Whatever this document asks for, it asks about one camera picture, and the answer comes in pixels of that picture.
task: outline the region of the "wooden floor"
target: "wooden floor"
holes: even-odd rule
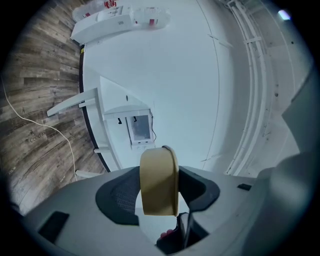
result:
[[[60,130],[71,142],[77,170],[103,173],[83,111],[72,107],[47,117],[56,104],[79,93],[80,47],[70,40],[72,10],[83,0],[53,0],[26,25],[1,74],[16,111]],[[56,190],[74,182],[68,142],[56,131],[24,121],[0,88],[0,162],[12,201],[25,214]]]

